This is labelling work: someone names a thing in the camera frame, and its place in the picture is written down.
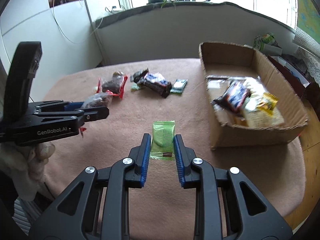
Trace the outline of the gloved left hand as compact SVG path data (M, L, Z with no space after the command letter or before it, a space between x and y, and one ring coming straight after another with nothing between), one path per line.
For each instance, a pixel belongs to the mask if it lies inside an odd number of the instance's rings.
M21 199L28 202L35 199L44 183L44 167L54 152L52 142L25 147L1 143L1 171L12 179Z

